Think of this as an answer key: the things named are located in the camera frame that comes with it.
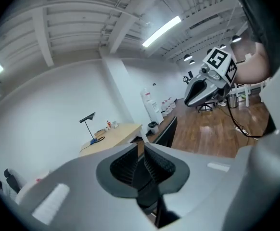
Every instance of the table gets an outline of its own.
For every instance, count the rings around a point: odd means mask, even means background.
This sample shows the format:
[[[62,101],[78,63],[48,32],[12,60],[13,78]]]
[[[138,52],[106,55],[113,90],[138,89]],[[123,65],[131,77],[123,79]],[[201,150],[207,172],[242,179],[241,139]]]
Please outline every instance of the table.
[[[90,145],[89,141],[82,145],[79,156],[86,156],[128,143],[128,140],[140,132],[141,127],[142,125],[133,123],[119,124],[117,128],[112,128],[103,133],[101,136],[105,136],[105,138],[102,141],[92,145]]]

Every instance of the black desk lamp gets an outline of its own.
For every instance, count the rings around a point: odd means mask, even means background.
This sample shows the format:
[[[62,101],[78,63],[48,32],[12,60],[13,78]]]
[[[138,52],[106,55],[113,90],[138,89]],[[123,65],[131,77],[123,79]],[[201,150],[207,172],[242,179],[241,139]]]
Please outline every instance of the black desk lamp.
[[[95,112],[94,112],[94,113],[92,113],[91,115],[88,115],[87,117],[85,117],[85,118],[81,119],[79,122],[80,122],[80,123],[85,122],[85,124],[87,125],[86,120],[91,120],[91,121],[92,121],[94,117],[95,117]],[[89,132],[90,132],[90,135],[91,135],[91,136],[92,136],[92,138],[93,138],[93,141],[95,141],[95,139],[94,139],[93,135],[91,134],[91,131],[90,131],[90,129],[89,129],[89,127],[88,127],[88,125],[87,125],[87,128],[88,128],[88,130],[89,130]]]

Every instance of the black shirt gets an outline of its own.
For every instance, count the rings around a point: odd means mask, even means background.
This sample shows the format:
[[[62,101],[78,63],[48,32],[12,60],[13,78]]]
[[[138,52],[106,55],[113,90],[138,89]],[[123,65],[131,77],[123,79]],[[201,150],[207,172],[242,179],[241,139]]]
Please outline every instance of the black shirt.
[[[272,77],[280,67],[280,0],[239,1],[248,19],[251,40],[264,45]],[[269,115],[264,135],[275,129]]]

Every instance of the person's arm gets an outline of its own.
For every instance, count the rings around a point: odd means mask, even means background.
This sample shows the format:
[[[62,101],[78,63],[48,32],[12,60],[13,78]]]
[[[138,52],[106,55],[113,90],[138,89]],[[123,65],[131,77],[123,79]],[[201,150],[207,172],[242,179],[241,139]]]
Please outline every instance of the person's arm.
[[[237,84],[255,84],[269,77],[268,58],[263,44],[255,43],[255,54],[246,62],[237,64],[234,82]]]

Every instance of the chair backrest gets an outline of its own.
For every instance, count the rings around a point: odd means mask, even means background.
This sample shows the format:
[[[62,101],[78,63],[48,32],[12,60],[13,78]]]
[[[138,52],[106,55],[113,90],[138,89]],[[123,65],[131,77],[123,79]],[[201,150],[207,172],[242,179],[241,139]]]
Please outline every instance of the chair backrest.
[[[175,116],[171,120],[170,124],[153,141],[153,143],[171,148],[175,130],[177,129],[177,125],[178,125],[178,118]]]

